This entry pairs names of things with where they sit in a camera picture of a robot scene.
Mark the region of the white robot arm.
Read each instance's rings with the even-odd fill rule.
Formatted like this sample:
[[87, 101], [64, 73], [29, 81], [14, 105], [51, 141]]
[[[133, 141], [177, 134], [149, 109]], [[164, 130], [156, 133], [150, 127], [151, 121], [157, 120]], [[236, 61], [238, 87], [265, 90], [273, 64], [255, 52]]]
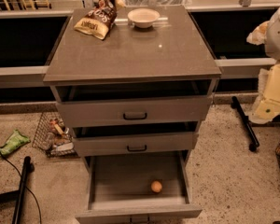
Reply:
[[280, 8], [268, 21], [257, 26], [246, 41], [264, 45], [266, 55], [275, 59], [269, 70], [259, 71], [259, 94], [248, 114], [253, 123], [265, 124], [280, 115]]

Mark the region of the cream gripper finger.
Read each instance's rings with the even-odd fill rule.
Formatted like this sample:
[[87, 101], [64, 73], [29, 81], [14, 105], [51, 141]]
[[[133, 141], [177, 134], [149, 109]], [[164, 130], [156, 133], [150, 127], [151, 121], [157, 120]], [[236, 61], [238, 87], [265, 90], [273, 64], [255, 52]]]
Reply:
[[261, 45], [265, 43], [268, 21], [257, 26], [246, 38], [246, 41], [253, 45]]
[[272, 100], [259, 100], [252, 105], [248, 118], [256, 124], [266, 124], [280, 115], [280, 103]]

